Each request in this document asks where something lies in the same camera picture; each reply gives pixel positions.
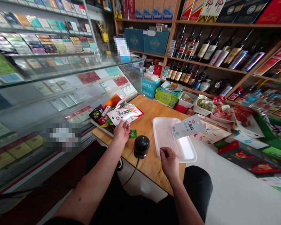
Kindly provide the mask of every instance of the green snack package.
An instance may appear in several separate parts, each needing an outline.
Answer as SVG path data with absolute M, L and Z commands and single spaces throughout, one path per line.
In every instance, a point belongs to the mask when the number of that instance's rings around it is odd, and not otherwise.
M 137 130 L 130 130 L 129 138 L 136 138 L 137 137 Z

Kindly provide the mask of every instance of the blue box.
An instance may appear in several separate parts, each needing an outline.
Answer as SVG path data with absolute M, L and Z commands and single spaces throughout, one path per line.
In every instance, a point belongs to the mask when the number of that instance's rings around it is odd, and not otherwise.
M 165 56 L 169 32 L 156 32 L 155 36 L 144 35 L 144 53 Z
M 156 91 L 156 89 L 159 87 L 160 79 L 158 81 L 152 81 L 149 79 L 143 78 L 143 87 L 149 91 Z
M 152 90 L 149 90 L 149 89 L 146 89 L 146 88 L 142 88 L 141 94 L 143 96 L 147 97 L 147 98 L 154 99 L 155 91 L 152 91 Z
M 130 51 L 144 52 L 143 30 L 125 28 L 125 39 Z

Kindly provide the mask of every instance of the person's left hand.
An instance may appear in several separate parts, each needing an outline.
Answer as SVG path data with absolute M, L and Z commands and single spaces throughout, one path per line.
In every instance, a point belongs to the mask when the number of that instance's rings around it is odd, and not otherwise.
M 121 140 L 126 143 L 129 139 L 130 133 L 130 124 L 128 121 L 124 122 L 121 120 L 120 123 L 116 126 L 115 130 L 113 131 L 113 139 L 114 140 Z

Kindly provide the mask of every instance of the hand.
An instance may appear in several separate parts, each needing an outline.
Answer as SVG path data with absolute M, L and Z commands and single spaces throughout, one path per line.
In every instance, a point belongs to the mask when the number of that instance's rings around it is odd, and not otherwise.
M 176 153 L 169 147 L 160 148 L 160 158 L 162 170 L 169 182 L 180 180 L 179 176 L 179 158 Z
M 129 138 L 129 133 L 130 124 L 128 123 L 128 121 L 124 122 L 124 120 L 121 120 L 113 131 L 113 139 L 126 143 Z

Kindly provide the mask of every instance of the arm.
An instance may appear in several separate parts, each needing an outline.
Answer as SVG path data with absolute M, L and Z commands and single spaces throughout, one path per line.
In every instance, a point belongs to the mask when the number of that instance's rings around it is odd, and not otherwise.
M 174 200 L 179 224 L 204 224 L 196 207 L 192 203 L 179 177 L 179 158 L 168 147 L 160 149 L 162 170 L 168 178 L 174 192 Z
M 114 130 L 114 138 L 93 169 L 56 211 L 54 217 L 75 219 L 89 224 L 112 179 L 117 163 L 128 141 L 130 124 L 121 120 Z

